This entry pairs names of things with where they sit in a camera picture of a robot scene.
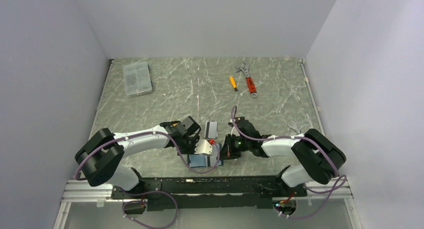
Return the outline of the white credit card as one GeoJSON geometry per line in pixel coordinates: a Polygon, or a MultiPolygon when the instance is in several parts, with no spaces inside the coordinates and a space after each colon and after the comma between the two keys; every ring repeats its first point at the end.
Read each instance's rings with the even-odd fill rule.
{"type": "Polygon", "coordinates": [[[207,156],[205,165],[207,167],[213,167],[217,162],[220,164],[217,156],[207,156]]]}

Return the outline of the blue leather card holder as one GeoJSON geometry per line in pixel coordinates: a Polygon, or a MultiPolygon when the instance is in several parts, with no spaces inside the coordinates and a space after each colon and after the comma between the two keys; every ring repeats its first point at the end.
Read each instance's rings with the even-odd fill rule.
{"type": "Polygon", "coordinates": [[[187,156],[187,162],[191,168],[206,168],[207,157],[211,156],[190,154],[187,156]]]}

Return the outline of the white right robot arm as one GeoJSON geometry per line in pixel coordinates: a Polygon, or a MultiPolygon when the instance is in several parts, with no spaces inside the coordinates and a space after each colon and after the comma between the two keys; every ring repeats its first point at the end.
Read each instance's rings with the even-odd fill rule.
{"type": "Polygon", "coordinates": [[[327,184],[347,160],[335,144],[314,128],[294,136],[260,134],[244,117],[234,118],[231,126],[236,133],[225,136],[222,160],[238,159],[246,151],[261,158],[283,156],[298,160],[298,165],[285,167],[276,177],[275,189],[282,197],[307,182],[327,184]]]}

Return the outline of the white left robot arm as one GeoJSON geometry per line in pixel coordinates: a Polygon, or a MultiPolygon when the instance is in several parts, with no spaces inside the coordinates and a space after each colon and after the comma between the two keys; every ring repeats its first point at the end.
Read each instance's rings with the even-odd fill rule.
{"type": "Polygon", "coordinates": [[[140,173],[123,166],[121,160],[153,149],[175,148],[178,156],[195,153],[200,140],[201,126],[191,117],[184,120],[162,122],[149,129],[135,132],[98,130],[75,154],[77,172],[92,187],[108,183],[123,189],[131,199],[144,192],[140,173]]]}

